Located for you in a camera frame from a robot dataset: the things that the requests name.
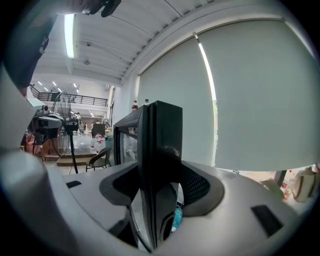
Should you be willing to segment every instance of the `ceiling beam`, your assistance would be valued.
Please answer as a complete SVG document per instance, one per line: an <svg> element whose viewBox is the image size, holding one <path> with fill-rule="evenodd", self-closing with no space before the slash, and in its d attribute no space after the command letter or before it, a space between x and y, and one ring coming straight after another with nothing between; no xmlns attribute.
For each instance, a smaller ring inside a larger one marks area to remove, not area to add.
<svg viewBox="0 0 320 256"><path fill-rule="evenodd" d="M32 80L34 81L54 81L57 77L59 79L78 79L84 81L92 81L100 85L105 85L106 83L120 87L121 80L117 77L83 70L79 68L74 68L72 74L69 73L67 68L64 67L54 67L54 66L37 66L34 70Z"/></svg>

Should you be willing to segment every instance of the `roller blind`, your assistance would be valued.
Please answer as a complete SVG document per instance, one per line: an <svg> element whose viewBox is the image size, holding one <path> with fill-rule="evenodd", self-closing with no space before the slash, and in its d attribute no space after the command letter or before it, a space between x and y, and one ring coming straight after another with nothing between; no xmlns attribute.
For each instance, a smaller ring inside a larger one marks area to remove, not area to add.
<svg viewBox="0 0 320 256"><path fill-rule="evenodd" d="M213 102L208 74L195 38L165 54L140 76L138 105L145 99L183 109L181 157L210 166L214 145Z"/></svg>
<svg viewBox="0 0 320 256"><path fill-rule="evenodd" d="M199 35L215 85L215 166L280 171L320 162L320 74L282 21L246 21Z"/></svg>

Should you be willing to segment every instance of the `black slot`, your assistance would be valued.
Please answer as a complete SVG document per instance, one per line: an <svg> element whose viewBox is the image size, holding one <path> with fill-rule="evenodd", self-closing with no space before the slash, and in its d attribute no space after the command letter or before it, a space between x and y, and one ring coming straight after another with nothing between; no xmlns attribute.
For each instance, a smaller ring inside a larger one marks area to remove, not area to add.
<svg viewBox="0 0 320 256"><path fill-rule="evenodd" d="M71 189L71 188L76 187L81 184L82 183L80 181L74 180L74 181L70 181L70 182L66 183L66 186L68 187L68 189Z"/></svg>
<svg viewBox="0 0 320 256"><path fill-rule="evenodd" d="M254 215L259 220L261 226L268 237L271 237L283 227L277 217L269 210L266 205L258 205L251 208Z"/></svg>

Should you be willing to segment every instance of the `plastic bottle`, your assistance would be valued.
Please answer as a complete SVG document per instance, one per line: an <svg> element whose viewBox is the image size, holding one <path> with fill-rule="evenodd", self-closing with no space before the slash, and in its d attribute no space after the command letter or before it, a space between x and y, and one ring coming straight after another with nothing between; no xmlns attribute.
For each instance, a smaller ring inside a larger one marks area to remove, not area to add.
<svg viewBox="0 0 320 256"><path fill-rule="evenodd" d="M171 232L175 232L177 230L177 228L179 227L179 225L182 222L182 210L181 208L177 205L175 207L175 215L174 215L174 221L173 221L173 225L171 228Z"/></svg>
<svg viewBox="0 0 320 256"><path fill-rule="evenodd" d="M131 112L136 111L137 109L138 109L138 104L137 104L137 101L134 100L133 101L133 105L131 107Z"/></svg>
<svg viewBox="0 0 320 256"><path fill-rule="evenodd" d="M100 133L97 133L95 138L95 153L99 154L99 152L104 148L104 141L106 140Z"/></svg>
<svg viewBox="0 0 320 256"><path fill-rule="evenodd" d="M90 153L91 154L96 153L95 144L96 144L96 139L94 137L91 137L91 140L90 140Z"/></svg>

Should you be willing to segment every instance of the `light strip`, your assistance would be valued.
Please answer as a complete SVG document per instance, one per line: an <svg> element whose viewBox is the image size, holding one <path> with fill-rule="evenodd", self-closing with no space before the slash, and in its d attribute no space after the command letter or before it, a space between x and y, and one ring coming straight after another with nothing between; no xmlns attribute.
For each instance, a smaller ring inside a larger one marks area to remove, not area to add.
<svg viewBox="0 0 320 256"><path fill-rule="evenodd" d="M209 84L211 89L211 97L212 97L212 106L213 106L213 154L212 154L212 161L211 166L216 165L216 154L217 154L217 142L218 142L218 108L217 108L217 97L216 97L216 90L215 90L215 84L214 79L212 77L209 61L207 59L205 50L202 46L202 44L199 41L199 38L196 34L194 34L195 38L198 41L199 48L203 57L203 61L205 64L206 72L208 74L209 78Z"/></svg>
<svg viewBox="0 0 320 256"><path fill-rule="evenodd" d="M201 51L201 53L202 53L202 57L203 57L203 60L204 60L206 72L208 73L208 77L209 77L209 84L210 84L210 88L211 88L212 100L213 100L213 101L216 101L216 100L217 100L217 97L216 97L215 84L214 84L214 79L213 79L213 77L212 77L211 69L210 69L210 66L209 66L209 61L208 61L208 59L207 59L205 50L204 50L204 48L203 48L203 46L202 46L201 43L199 43L199 47L200 47L200 51Z"/></svg>
<svg viewBox="0 0 320 256"><path fill-rule="evenodd" d="M67 57L71 58L71 59L73 59L75 57L75 54L74 54L74 22L75 22L75 15L74 14L64 15L65 49L66 49Z"/></svg>

